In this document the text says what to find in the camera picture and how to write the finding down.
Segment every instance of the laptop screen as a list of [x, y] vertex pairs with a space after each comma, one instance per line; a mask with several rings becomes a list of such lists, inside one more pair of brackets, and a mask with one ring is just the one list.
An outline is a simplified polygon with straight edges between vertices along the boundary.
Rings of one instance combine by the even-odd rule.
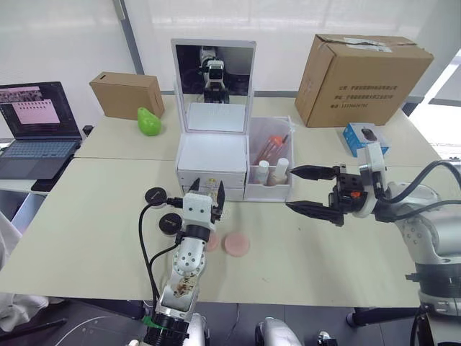
[[59, 81], [0, 86], [0, 112], [17, 139], [80, 138]]

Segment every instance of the brown cardboard box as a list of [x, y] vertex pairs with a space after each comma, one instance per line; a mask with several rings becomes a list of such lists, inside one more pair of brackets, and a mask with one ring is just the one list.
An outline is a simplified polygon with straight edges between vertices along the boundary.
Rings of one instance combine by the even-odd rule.
[[157, 117], [165, 111], [155, 76], [102, 72], [89, 85], [107, 117], [137, 120], [139, 107]]
[[433, 59], [404, 37], [316, 35], [297, 111], [310, 128], [384, 125]]

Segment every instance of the bottle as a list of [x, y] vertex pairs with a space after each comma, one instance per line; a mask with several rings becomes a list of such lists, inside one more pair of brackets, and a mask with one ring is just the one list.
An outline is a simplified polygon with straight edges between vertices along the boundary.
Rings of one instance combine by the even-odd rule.
[[274, 171], [269, 174], [269, 179], [267, 180], [269, 186], [282, 185], [287, 182], [288, 163], [285, 157], [277, 161]]
[[269, 175], [269, 162], [261, 160], [256, 171], [254, 172], [253, 183], [263, 184], [267, 183], [267, 176]]

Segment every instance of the laptop keyboard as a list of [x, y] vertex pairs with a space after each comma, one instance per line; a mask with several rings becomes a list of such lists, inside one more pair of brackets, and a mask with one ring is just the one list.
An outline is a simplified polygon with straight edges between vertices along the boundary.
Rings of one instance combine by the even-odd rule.
[[1, 155], [21, 159], [65, 158], [75, 146], [75, 142], [23, 142], [15, 141]]

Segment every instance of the laptop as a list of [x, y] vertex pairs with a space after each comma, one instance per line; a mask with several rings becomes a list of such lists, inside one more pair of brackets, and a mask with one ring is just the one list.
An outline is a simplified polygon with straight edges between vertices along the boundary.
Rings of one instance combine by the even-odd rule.
[[0, 112], [14, 136], [0, 156], [0, 179], [52, 179], [80, 145], [59, 81], [0, 86]]

